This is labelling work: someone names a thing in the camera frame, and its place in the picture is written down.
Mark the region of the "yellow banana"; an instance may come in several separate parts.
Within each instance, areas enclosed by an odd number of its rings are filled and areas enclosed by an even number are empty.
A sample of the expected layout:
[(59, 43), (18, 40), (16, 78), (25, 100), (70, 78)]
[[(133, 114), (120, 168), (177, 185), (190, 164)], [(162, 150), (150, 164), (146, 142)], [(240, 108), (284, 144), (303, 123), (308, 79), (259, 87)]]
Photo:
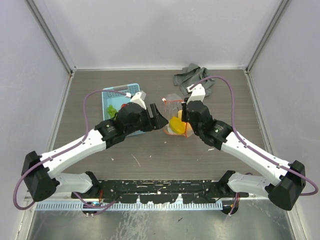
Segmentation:
[(178, 117), (173, 116), (169, 121), (170, 129), (179, 135), (183, 135), (186, 132), (186, 123), (178, 119)]

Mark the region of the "yellow apple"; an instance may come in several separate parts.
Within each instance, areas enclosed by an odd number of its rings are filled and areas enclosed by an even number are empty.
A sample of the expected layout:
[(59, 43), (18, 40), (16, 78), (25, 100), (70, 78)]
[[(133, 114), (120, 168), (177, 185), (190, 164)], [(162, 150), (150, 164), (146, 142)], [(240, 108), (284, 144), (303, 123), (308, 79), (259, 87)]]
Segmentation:
[(177, 113), (177, 117), (178, 119), (182, 120), (182, 113), (183, 113), (183, 110), (179, 110), (178, 113)]

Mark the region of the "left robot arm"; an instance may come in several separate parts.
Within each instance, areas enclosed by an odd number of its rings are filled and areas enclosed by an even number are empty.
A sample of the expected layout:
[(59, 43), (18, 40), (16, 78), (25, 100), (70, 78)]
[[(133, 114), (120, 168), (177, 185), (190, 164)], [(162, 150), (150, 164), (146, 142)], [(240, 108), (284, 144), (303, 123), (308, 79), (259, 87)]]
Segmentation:
[(104, 120), (73, 142), (47, 153), (28, 153), (21, 176), (34, 202), (48, 199), (55, 193), (84, 193), (95, 198), (100, 193), (100, 183), (91, 172), (69, 174), (63, 171), (80, 160), (119, 144), (137, 131), (160, 130), (168, 124), (153, 103), (144, 109), (129, 102), (113, 118)]

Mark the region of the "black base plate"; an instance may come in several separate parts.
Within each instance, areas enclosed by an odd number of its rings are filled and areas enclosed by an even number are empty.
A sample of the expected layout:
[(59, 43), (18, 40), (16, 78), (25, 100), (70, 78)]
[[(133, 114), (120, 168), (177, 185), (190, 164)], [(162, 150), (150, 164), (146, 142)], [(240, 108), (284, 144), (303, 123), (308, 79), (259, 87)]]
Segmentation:
[(172, 204), (182, 197), (183, 204), (209, 204), (236, 196), (213, 180), (102, 180), (98, 186), (96, 192), (81, 193), (81, 198), (101, 198), (105, 203)]

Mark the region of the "clear zip top bag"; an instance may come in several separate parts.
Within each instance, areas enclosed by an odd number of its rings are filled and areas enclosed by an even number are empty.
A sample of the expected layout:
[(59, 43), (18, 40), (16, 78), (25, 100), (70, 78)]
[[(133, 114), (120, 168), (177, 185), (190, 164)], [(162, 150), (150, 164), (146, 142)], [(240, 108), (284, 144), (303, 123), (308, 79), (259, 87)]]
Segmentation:
[(163, 116), (168, 120), (168, 124), (163, 131), (170, 136), (191, 137), (194, 132), (189, 123), (182, 121), (183, 99), (176, 93), (171, 93), (162, 99), (164, 103)]

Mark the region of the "blue plastic basket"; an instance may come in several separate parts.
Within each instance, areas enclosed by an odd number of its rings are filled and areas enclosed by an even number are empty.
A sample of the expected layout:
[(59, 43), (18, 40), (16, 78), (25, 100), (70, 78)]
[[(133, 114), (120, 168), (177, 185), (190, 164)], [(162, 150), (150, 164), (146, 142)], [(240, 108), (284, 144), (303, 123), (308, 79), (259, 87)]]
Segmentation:
[(125, 97), (126, 93), (134, 95), (135, 93), (140, 91), (140, 86), (137, 83), (104, 88), (101, 94), (103, 122), (101, 122), (95, 128), (102, 134), (109, 134), (111, 136), (115, 134), (128, 136), (136, 136), (142, 134), (142, 131), (118, 132), (115, 128), (115, 118), (110, 118), (107, 113), (107, 107), (109, 105), (113, 105), (113, 107), (116, 108), (119, 112), (122, 104), (130, 103), (130, 98)]

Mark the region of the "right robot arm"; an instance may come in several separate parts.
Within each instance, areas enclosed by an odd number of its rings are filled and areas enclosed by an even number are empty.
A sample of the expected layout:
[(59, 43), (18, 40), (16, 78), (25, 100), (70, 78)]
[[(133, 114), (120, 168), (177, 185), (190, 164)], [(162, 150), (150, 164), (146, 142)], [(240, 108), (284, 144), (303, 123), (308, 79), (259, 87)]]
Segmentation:
[(259, 172), (259, 176), (228, 170), (218, 181), (225, 197), (248, 193), (268, 198), (277, 207), (290, 211), (306, 186), (305, 166), (277, 158), (235, 133), (232, 126), (214, 119), (200, 100), (182, 103), (182, 120), (206, 145), (228, 153)]

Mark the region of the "grey crumpled cloth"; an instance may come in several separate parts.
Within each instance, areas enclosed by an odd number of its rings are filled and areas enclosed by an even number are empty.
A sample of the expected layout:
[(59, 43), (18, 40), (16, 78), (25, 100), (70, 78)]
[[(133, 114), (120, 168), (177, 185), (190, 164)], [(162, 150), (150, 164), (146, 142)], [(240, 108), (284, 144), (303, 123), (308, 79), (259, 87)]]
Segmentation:
[(179, 86), (182, 94), (187, 96), (187, 87), (209, 76), (210, 72), (206, 67), (200, 67), (197, 64), (190, 63), (189, 66), (183, 67), (180, 73), (174, 75), (173, 84)]

